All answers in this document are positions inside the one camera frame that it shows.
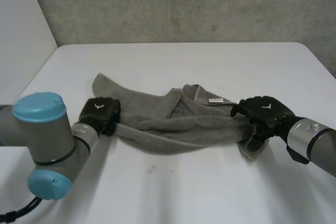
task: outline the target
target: gray wall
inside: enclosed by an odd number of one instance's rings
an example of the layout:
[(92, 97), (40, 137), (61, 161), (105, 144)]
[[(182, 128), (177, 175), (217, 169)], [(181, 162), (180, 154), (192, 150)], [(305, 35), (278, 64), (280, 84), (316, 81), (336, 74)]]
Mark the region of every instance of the gray wall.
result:
[(58, 45), (296, 41), (336, 76), (336, 0), (38, 0)]

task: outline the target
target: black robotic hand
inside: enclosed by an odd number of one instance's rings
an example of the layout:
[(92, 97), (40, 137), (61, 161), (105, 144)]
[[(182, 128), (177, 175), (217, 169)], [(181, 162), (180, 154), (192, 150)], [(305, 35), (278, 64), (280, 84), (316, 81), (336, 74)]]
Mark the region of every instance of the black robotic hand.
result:
[(120, 102), (110, 97), (89, 99), (79, 115), (79, 122), (90, 125), (98, 135), (111, 136), (120, 119)]
[(248, 150), (256, 151), (266, 139), (277, 136), (277, 125), (284, 116), (294, 113), (273, 97), (254, 97), (241, 100), (239, 104), (233, 105), (231, 116), (237, 113), (244, 115), (250, 123), (255, 124), (256, 134), (247, 145)]

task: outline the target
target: table surface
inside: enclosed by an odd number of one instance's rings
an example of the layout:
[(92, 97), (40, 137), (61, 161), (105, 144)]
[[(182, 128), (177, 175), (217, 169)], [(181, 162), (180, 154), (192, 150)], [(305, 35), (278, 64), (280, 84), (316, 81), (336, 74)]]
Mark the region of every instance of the table surface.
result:
[[(298, 43), (67, 45), (56, 50), (22, 96), (59, 93), (71, 123), (103, 73), (120, 85), (163, 95), (200, 84), (238, 102), (270, 95), (294, 113), (336, 128), (336, 80)], [(2, 214), (33, 195), (25, 148), (0, 148)], [(17, 223), (335, 223), (336, 178), (291, 160), (278, 137), (254, 163), (235, 144), (150, 155), (102, 137), (64, 200), (43, 201)]]

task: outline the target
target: blue joint cap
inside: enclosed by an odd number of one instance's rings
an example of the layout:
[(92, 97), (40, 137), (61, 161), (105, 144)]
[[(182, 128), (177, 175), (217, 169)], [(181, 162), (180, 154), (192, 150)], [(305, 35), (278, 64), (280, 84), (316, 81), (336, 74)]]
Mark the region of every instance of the blue joint cap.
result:
[(67, 108), (60, 95), (35, 93), (21, 98), (13, 106), (14, 116), (28, 123), (48, 123), (64, 116)]
[(72, 188), (72, 182), (66, 176), (46, 169), (34, 170), (27, 184), (32, 194), (46, 200), (63, 199)]

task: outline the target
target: gray towel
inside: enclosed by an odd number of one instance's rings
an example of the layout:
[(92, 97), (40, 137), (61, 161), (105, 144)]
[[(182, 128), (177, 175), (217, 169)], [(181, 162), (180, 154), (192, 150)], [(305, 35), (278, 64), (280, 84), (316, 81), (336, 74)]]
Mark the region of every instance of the gray towel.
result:
[(248, 151), (246, 146), (255, 127), (243, 116), (231, 118), (234, 103), (200, 85), (186, 84), (157, 96), (126, 89), (100, 73), (92, 90), (95, 97), (112, 97), (121, 102), (116, 135), (149, 153), (177, 154), (237, 143), (240, 152), (254, 161), (267, 145), (253, 153)]

